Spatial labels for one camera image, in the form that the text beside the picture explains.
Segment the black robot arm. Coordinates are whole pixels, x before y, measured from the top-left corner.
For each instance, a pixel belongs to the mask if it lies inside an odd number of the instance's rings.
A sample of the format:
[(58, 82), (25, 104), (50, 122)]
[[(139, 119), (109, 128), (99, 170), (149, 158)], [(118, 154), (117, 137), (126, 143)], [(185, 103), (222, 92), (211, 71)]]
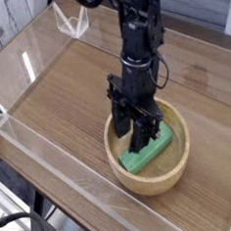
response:
[[(75, 0), (93, 9), (104, 0)], [(118, 10), (122, 37), (121, 76), (108, 75), (108, 97), (112, 100), (115, 134), (131, 133), (129, 151), (138, 153), (161, 135), (162, 111), (155, 93), (165, 88), (158, 83), (159, 48), (163, 44), (161, 0), (110, 0)]]

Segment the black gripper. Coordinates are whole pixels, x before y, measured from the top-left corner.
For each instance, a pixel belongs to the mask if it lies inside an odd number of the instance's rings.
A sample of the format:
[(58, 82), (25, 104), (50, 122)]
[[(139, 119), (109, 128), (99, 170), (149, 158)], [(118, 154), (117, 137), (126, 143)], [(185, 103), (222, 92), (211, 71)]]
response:
[(108, 96), (112, 100), (115, 134), (126, 135), (134, 121), (129, 144), (130, 153), (139, 153), (151, 139), (159, 137), (162, 111), (154, 101), (159, 88), (157, 77), (160, 60), (157, 55), (144, 59), (121, 58), (121, 76), (108, 75)]

